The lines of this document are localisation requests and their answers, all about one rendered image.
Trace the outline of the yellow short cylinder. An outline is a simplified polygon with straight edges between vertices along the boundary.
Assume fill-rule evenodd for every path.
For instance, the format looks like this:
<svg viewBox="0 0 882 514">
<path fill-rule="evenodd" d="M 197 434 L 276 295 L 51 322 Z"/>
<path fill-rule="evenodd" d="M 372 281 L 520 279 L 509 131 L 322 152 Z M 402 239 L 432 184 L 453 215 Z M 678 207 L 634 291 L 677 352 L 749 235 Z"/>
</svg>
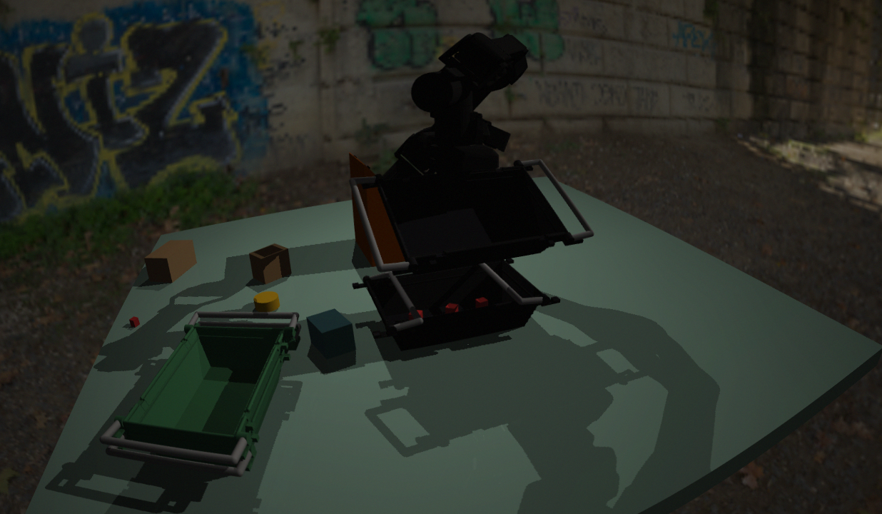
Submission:
<svg viewBox="0 0 882 514">
<path fill-rule="evenodd" d="M 254 296 L 255 309 L 258 312 L 271 312 L 279 307 L 279 297 L 276 292 L 265 291 Z"/>
</svg>

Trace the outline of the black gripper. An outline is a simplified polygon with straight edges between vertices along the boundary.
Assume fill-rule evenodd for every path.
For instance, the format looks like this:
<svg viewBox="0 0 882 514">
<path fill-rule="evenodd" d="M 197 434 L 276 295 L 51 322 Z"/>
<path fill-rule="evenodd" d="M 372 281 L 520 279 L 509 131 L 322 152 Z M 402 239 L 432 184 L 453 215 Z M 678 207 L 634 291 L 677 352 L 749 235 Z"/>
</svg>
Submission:
<svg viewBox="0 0 882 514">
<path fill-rule="evenodd" d="M 478 113 L 470 106 L 452 106 L 430 113 L 435 131 L 416 137 L 416 149 L 432 148 L 429 161 L 435 172 L 443 173 L 445 186 L 454 205 L 460 204 L 471 171 L 499 167 L 499 154 L 483 144 L 473 144 L 473 123 Z M 470 146 L 471 144 L 471 146 Z"/>
</svg>

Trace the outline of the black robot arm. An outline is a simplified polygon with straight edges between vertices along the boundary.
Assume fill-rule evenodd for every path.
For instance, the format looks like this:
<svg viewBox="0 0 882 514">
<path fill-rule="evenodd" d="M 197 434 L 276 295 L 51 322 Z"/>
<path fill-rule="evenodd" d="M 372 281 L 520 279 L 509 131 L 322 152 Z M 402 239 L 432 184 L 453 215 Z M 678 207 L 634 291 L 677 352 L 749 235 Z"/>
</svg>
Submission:
<svg viewBox="0 0 882 514">
<path fill-rule="evenodd" d="M 470 105 L 474 111 L 490 92 L 515 84 L 522 77 L 528 69 L 525 56 L 528 51 L 521 41 L 510 34 L 496 39 L 490 39 L 480 32 L 467 34 L 453 48 L 445 50 L 439 56 L 439 61 L 445 63 L 443 69 L 425 73 L 415 79 L 411 91 L 412 100 L 419 109 L 427 113 L 438 113 L 452 106 Z M 472 123 L 473 144 L 484 144 L 505 152 L 510 133 L 491 126 L 491 121 L 482 119 L 480 113 Z M 399 160 L 382 175 L 383 180 L 435 173 L 429 161 L 432 148 L 427 148 L 426 151 L 416 149 L 416 137 L 423 131 L 435 131 L 435 125 L 407 138 L 393 154 Z"/>
</svg>

